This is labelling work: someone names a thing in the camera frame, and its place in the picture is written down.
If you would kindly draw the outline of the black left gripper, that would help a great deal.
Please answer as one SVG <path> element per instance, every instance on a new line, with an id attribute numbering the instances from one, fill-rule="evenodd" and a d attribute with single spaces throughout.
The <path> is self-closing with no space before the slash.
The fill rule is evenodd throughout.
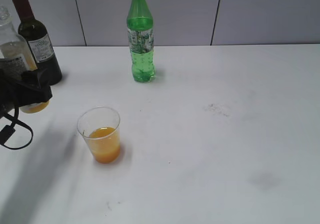
<path id="1" fill-rule="evenodd" d="M 14 109 L 14 118 L 19 117 L 19 106 L 45 103 L 52 98 L 49 84 L 51 80 L 47 69 L 24 71 L 21 80 L 0 71 L 0 117 L 5 117 Z"/>

